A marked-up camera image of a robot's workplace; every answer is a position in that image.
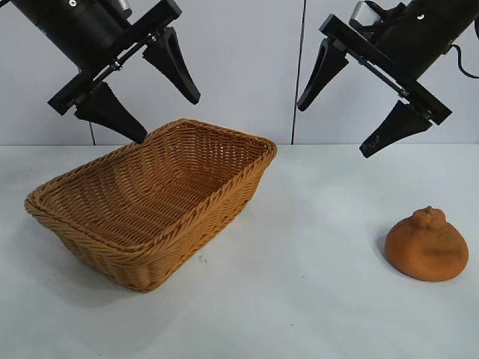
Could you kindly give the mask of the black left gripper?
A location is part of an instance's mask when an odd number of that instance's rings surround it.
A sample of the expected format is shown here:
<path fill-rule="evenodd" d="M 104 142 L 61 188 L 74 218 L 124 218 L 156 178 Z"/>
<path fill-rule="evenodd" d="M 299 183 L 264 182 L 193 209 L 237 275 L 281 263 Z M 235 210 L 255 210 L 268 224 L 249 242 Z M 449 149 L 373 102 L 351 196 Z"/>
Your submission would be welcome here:
<path fill-rule="evenodd" d="M 79 69 L 49 101 L 59 114 L 66 113 L 78 97 L 91 91 L 95 77 L 108 66 L 122 64 L 128 49 L 147 48 L 142 57 L 161 72 L 179 92 L 198 104 L 201 94 L 183 54 L 177 32 L 169 23 L 180 16 L 175 1 L 159 1 L 135 23 L 129 23 L 122 1 L 13 1 L 41 33 Z M 111 129 L 141 144 L 147 130 L 125 109 L 105 82 L 76 106 L 75 116 Z"/>

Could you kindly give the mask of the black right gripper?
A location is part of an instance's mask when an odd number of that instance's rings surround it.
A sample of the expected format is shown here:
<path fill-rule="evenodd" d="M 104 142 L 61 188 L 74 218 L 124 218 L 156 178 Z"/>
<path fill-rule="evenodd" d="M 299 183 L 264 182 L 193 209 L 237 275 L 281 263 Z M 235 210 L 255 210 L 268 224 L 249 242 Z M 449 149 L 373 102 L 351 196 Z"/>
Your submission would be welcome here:
<path fill-rule="evenodd" d="M 441 124 L 451 114 L 418 80 L 458 38 L 458 1 L 410 1 L 389 9 L 374 1 L 359 1 L 348 22 L 331 14 L 320 31 L 327 38 L 320 44 L 311 76 L 296 103 L 300 111 L 349 64 L 347 53 L 372 70 L 387 73 L 385 82 L 409 102 L 398 100 L 361 144 L 365 158 L 427 131 L 430 121 Z"/>

